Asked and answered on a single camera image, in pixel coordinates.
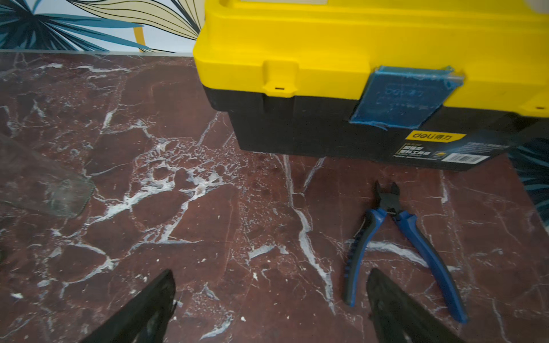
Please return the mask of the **glass bottle with cork stopper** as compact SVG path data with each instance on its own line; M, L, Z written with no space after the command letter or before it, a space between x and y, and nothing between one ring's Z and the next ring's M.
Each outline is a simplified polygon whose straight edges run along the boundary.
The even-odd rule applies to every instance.
M1 202L55 217L82 213L94 183L1 135Z

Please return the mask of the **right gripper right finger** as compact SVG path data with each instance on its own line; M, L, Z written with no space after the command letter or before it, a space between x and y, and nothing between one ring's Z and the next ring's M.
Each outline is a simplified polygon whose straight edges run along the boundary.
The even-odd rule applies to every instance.
M463 341L377 268L367 279L367 295L379 342Z

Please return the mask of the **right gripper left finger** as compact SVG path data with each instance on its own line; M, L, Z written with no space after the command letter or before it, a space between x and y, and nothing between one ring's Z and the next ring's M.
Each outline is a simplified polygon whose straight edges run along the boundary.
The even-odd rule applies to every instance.
M176 305L172 270L164 270L83 342L163 342Z

